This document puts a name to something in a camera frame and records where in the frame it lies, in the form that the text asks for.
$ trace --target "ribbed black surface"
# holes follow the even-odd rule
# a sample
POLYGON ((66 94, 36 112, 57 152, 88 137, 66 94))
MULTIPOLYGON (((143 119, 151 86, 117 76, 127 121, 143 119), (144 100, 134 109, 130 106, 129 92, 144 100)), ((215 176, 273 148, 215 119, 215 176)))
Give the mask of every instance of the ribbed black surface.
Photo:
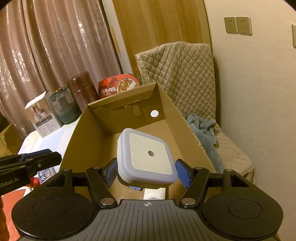
MULTIPOLYGON (((89 227, 64 240, 227 241, 229 239, 209 230, 195 211, 181 209, 172 200, 123 200, 117 208, 100 211, 89 227)), ((276 241, 276 239, 271 237, 266 241, 276 241)))

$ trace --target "blue gripper pad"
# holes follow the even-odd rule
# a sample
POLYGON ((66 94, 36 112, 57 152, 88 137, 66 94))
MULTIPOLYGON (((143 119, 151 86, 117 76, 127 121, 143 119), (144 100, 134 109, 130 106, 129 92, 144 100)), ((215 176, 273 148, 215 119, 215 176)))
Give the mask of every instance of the blue gripper pad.
POLYGON ((138 190, 138 191, 142 191, 142 188, 137 188, 137 187, 132 187, 132 186, 128 186, 129 188, 132 188, 132 189, 135 189, 135 190, 138 190))
POLYGON ((188 188, 194 179, 193 168, 188 166, 183 160, 178 159, 175 163, 178 177, 185 188, 188 188))
POLYGON ((117 177, 117 159, 113 158, 105 167, 102 169, 101 177, 108 188, 110 188, 117 177))
POLYGON ((34 158, 36 156, 40 156, 40 155, 44 155, 44 154, 48 154, 48 153, 51 153, 51 152, 52 151, 50 149, 45 149, 45 150, 41 150, 41 151, 32 152, 32 153, 29 153, 29 154, 24 154, 22 156, 22 158, 20 159, 20 161, 25 161, 27 159, 34 158))

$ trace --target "red object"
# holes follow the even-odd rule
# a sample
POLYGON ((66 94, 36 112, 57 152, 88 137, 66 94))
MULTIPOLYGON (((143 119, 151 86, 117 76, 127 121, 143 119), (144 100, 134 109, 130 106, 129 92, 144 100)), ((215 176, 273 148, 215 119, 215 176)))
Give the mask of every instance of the red object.
MULTIPOLYGON (((11 219, 11 211, 13 206, 17 203, 18 200, 20 200, 24 196, 25 190, 19 190, 19 191, 13 191, 10 193, 7 193, 3 195, 3 211, 6 216, 6 224, 9 231, 9 241, 17 241, 20 238, 20 235, 18 234, 12 219, 11 219)), ((4 237, 1 237, 1 241, 7 241, 4 237)))
POLYGON ((102 99, 138 86, 140 86, 140 82, 132 74, 119 74, 108 77, 99 82, 99 98, 102 99))
POLYGON ((39 179, 37 177, 32 177, 31 178, 31 183, 26 185, 29 188, 34 188, 40 185, 39 179))

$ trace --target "pink curtain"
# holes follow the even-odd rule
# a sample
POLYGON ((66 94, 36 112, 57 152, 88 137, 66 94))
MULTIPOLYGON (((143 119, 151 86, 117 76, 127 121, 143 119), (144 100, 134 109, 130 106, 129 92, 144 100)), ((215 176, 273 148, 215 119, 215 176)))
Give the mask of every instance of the pink curtain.
POLYGON ((0 11, 0 109, 26 137, 23 109, 88 71, 95 84, 122 73, 97 0, 13 0, 0 11))

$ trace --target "table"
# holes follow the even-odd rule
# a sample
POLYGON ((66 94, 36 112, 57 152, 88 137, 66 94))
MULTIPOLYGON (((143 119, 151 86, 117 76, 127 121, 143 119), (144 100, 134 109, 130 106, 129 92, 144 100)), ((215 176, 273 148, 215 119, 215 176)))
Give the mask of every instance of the table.
MULTIPOLYGON (((18 154, 50 149, 51 151, 60 153, 63 158, 79 118, 68 125, 63 125, 60 129, 44 138, 41 138, 37 131, 31 132, 25 138, 18 154)), ((54 167, 56 172, 59 171, 59 167, 60 165, 54 167)))

